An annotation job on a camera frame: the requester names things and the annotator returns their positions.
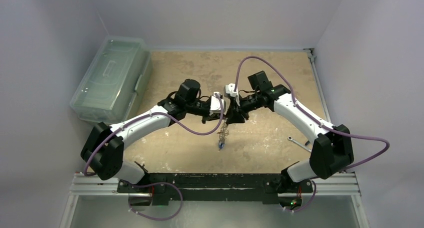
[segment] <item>plastic storage box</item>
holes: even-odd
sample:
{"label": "plastic storage box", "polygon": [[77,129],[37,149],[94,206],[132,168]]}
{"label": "plastic storage box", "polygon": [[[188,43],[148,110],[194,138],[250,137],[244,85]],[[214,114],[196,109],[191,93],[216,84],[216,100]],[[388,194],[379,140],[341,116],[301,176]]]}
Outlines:
{"label": "plastic storage box", "polygon": [[142,39],[106,37],[73,95],[79,119],[113,124],[136,115],[152,73]]}

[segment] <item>beige tabletop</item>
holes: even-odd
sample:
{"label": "beige tabletop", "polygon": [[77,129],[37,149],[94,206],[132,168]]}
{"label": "beige tabletop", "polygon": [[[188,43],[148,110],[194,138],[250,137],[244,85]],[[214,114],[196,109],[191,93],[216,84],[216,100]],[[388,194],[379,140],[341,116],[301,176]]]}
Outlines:
{"label": "beige tabletop", "polygon": [[[297,98],[325,117],[311,64],[303,52],[153,52],[153,72],[138,114],[176,91],[188,78],[201,84],[202,95],[222,93],[225,84],[235,82],[240,60],[249,55],[273,64],[291,82]],[[241,69],[239,89],[250,90],[247,77],[261,70],[274,86],[285,85],[266,64],[247,60]],[[217,133],[197,136],[174,124],[134,143],[124,158],[145,163],[149,172],[193,173],[279,173],[296,161],[309,158],[310,153],[287,140],[288,136],[302,142],[307,139],[286,119],[268,108],[249,115],[246,123],[228,126],[229,135],[221,151]],[[199,132],[212,130],[218,122],[202,124],[201,120],[200,116],[188,114],[181,122]]]}

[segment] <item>white wall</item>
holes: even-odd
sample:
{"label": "white wall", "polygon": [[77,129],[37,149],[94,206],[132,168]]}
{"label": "white wall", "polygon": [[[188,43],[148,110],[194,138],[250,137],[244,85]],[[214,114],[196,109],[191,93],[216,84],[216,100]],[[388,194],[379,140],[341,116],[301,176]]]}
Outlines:
{"label": "white wall", "polygon": [[312,48],[341,0],[93,0],[112,35],[154,48]]}
{"label": "white wall", "polygon": [[[371,227],[424,223],[423,14],[423,0],[342,0],[315,50],[333,121],[391,142],[356,169]],[[353,145],[356,161],[383,147]]]}
{"label": "white wall", "polygon": [[58,227],[89,127],[69,101],[105,37],[90,0],[0,0],[0,227]]}

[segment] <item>clear plastic container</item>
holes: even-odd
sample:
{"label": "clear plastic container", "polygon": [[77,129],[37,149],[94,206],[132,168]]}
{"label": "clear plastic container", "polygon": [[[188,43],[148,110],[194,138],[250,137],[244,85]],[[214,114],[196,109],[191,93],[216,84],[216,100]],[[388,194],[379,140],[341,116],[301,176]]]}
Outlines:
{"label": "clear plastic container", "polygon": [[149,59],[142,39],[106,37],[70,102],[79,119],[106,124],[124,121]]}

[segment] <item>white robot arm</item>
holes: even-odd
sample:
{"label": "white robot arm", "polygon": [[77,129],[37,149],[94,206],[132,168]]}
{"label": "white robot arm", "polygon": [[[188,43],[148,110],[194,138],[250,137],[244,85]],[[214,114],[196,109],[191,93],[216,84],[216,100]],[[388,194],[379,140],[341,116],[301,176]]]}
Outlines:
{"label": "white robot arm", "polygon": [[98,123],[82,149],[81,158],[87,162],[96,148],[109,135],[116,133],[94,154],[89,165],[102,180],[116,177],[133,184],[138,183],[147,171],[143,166],[123,159],[124,150],[131,144],[156,130],[173,125],[174,120],[184,119],[187,113],[202,116],[202,123],[220,118],[221,106],[222,112],[225,110],[222,95],[214,92],[210,97],[200,97],[200,93],[200,84],[196,80],[187,79],[178,91],[170,93],[139,116],[111,126]]}
{"label": "white robot arm", "polygon": [[[344,125],[335,127],[296,101],[322,124],[317,125],[312,122],[295,106],[290,90],[283,85],[273,86],[264,71],[251,75],[248,79],[253,94],[246,97],[241,97],[238,90],[234,91],[234,84],[225,86],[224,95],[230,99],[230,105],[225,114],[226,124],[245,123],[249,119],[250,111],[266,107],[290,121],[313,144],[309,159],[281,171],[282,189],[293,187],[296,183],[313,177],[326,179],[354,161],[350,138],[335,135],[320,127],[325,125],[349,133]],[[139,164],[123,161],[123,153],[127,147],[149,133],[174,124],[171,117],[181,120],[186,113],[190,113],[202,116],[202,123],[220,118],[220,101],[223,104],[223,111],[225,110],[225,102],[221,94],[215,92],[206,101],[202,101],[198,96],[199,93],[200,84],[197,81],[185,80],[178,91],[172,92],[152,109],[133,119],[111,126],[106,126],[104,123],[97,124],[81,152],[81,157],[88,161],[95,148],[106,137],[121,129],[94,155],[90,167],[102,180],[117,177],[133,184],[139,183],[147,171]]]}

